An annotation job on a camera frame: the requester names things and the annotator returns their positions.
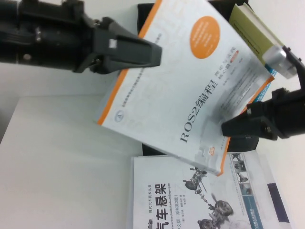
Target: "table surface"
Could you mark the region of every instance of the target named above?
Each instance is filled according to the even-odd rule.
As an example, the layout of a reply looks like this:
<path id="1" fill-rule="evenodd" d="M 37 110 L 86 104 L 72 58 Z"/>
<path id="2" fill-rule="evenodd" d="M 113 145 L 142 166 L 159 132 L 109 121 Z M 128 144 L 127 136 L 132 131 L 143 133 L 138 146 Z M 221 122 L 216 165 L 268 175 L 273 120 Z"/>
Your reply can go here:
<path id="1" fill-rule="evenodd" d="M 125 228 L 142 144 L 92 118 L 100 96 L 22 98 L 0 145 L 0 228 Z"/>
<path id="2" fill-rule="evenodd" d="M 110 16 L 136 33 L 136 4 L 150 2 L 87 0 L 86 12 L 92 18 Z M 300 0 L 293 2 L 299 5 L 277 0 L 250 4 L 294 48 L 304 40 L 294 22 L 305 17 L 300 13 L 305 6 Z M 300 36 L 295 39 L 286 29 Z M 265 98 L 283 86 L 297 89 L 298 80 L 277 77 Z M 141 154 L 141 144 L 101 130 L 91 121 L 99 100 L 86 96 L 20 100 L 0 145 L 0 195 L 5 197 L 0 198 L 0 228 L 124 227 L 129 157 Z M 305 136 L 277 142 L 262 139 L 257 148 L 269 162 L 294 228 L 302 228 L 304 221 L 304 142 Z"/>

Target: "white wall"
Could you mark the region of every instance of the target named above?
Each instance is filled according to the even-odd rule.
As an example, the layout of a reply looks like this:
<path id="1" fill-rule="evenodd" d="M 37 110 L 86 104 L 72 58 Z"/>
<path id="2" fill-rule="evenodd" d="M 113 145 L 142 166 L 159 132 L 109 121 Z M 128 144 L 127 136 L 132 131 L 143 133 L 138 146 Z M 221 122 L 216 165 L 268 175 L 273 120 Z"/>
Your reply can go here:
<path id="1" fill-rule="evenodd" d="M 46 0 L 60 4 L 60 0 Z M 110 16 L 137 32 L 136 4 L 150 0 L 86 0 L 87 14 L 94 19 Z M 20 97 L 40 95 L 103 94 L 114 74 L 98 75 L 0 63 L 0 140 Z"/>

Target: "white book cover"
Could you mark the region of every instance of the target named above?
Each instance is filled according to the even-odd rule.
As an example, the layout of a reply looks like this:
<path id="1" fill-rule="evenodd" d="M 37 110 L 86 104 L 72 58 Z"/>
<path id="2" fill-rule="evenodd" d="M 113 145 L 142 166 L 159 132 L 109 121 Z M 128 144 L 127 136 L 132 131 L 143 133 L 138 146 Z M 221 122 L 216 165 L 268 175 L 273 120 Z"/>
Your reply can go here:
<path id="1" fill-rule="evenodd" d="M 134 159 L 133 229 L 277 229 L 256 151 L 228 154 L 216 177 L 173 157 Z"/>
<path id="2" fill-rule="evenodd" d="M 204 0 L 158 0 L 140 37 L 163 48 L 161 66 L 123 70 L 98 124 L 221 175 L 229 144 L 221 123 L 272 76 Z"/>

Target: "automotive book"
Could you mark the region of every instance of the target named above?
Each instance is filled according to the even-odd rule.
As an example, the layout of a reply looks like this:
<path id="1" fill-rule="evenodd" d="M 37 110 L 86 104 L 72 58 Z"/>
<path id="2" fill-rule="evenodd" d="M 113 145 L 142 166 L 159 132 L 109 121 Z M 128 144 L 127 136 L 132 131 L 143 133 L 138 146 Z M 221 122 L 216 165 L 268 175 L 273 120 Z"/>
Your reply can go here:
<path id="1" fill-rule="evenodd" d="M 229 144 L 221 123 L 273 77 L 206 1 L 158 0 L 140 37 L 163 48 L 161 66 L 123 70 L 98 124 L 221 175 Z"/>
<path id="2" fill-rule="evenodd" d="M 279 228 L 256 151 L 228 154 L 221 177 L 169 156 L 138 157 L 133 166 L 129 228 Z"/>

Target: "car suspension illustration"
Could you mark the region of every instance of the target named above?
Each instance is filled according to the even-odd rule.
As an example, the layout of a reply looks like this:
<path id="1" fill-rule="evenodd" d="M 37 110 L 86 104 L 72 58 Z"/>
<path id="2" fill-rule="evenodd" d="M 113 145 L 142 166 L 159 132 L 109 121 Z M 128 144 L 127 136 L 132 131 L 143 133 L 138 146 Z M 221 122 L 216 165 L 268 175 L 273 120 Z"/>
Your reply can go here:
<path id="1" fill-rule="evenodd" d="M 237 175 L 239 176 L 239 182 L 240 182 L 240 183 L 244 183 L 244 182 L 247 182 L 247 181 L 248 181 L 248 178 L 246 178 L 246 177 L 243 176 L 242 174 L 237 173 Z"/>
<path id="2" fill-rule="evenodd" d="M 200 229 L 216 229 L 220 228 L 220 226 L 228 220 L 228 216 L 233 214 L 233 209 L 228 202 L 223 200 L 217 201 L 215 196 L 212 195 L 215 205 L 209 205 L 209 209 L 213 212 L 209 214 L 211 219 L 203 219 L 199 220 L 198 224 Z"/>
<path id="3" fill-rule="evenodd" d="M 204 187 L 204 185 L 202 183 L 202 179 L 204 177 L 206 177 L 206 174 L 208 172 L 206 172 L 204 170 L 200 170 L 200 169 L 198 169 L 196 167 L 195 168 L 190 168 L 190 170 L 195 171 L 193 177 L 190 180 L 183 180 L 183 182 L 185 183 L 185 186 L 189 190 L 195 191 L 195 194 L 200 194 L 202 192 L 201 185 L 205 189 L 205 187 Z"/>

